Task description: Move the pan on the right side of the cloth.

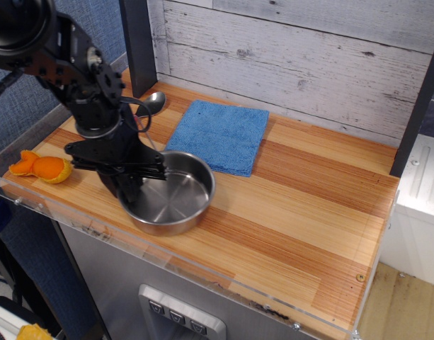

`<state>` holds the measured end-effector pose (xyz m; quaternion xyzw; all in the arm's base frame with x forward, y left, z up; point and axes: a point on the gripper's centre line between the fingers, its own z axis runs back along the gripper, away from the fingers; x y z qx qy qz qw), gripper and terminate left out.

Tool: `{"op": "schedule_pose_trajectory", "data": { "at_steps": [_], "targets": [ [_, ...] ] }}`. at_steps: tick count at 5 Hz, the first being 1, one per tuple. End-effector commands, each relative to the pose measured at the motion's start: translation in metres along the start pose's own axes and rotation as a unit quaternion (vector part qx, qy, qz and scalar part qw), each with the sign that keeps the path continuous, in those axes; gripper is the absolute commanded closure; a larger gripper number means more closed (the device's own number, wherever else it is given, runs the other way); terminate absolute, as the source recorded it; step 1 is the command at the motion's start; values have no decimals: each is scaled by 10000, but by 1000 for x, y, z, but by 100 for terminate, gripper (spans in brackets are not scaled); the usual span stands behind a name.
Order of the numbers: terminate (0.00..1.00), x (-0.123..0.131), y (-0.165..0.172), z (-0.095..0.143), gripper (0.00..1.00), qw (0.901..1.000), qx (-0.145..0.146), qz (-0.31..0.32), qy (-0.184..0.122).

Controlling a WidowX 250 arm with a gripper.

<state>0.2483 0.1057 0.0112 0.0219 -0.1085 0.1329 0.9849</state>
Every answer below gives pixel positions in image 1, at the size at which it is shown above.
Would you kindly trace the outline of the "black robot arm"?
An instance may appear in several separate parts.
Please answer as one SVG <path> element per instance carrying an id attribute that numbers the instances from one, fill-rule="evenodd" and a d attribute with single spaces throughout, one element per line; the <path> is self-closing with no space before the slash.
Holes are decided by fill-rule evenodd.
<path id="1" fill-rule="evenodd" d="M 121 76 L 52 1 L 0 1 L 0 69 L 8 72 L 0 95 L 29 74 L 71 111 L 81 141 L 68 144 L 66 153 L 76 168 L 97 172 L 115 196 L 135 202 L 145 179 L 165 179 L 164 156 L 139 139 L 140 120 L 159 113 L 165 95 L 124 97 Z"/>

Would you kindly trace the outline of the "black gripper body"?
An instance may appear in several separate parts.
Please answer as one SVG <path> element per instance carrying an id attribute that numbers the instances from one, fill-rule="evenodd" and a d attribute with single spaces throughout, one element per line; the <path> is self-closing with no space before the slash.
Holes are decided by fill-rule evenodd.
<path id="1" fill-rule="evenodd" d="M 72 156 L 72 164 L 79 169 L 106 176 L 166 178 L 164 156 L 143 144 L 138 132 L 126 122 L 104 137 L 71 142 L 64 151 Z"/>

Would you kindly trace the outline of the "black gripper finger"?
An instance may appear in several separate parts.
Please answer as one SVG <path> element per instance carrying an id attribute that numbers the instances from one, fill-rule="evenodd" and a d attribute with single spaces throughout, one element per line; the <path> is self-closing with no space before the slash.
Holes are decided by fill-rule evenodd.
<path id="1" fill-rule="evenodd" d="M 97 169 L 97 174 L 104 186 L 112 193 L 112 195 L 118 197 L 118 182 L 116 181 L 116 173 L 110 169 Z"/>
<path id="2" fill-rule="evenodd" d="M 128 203 L 135 202 L 143 185 L 143 178 L 135 174 L 120 174 L 117 177 L 118 188 Z"/>

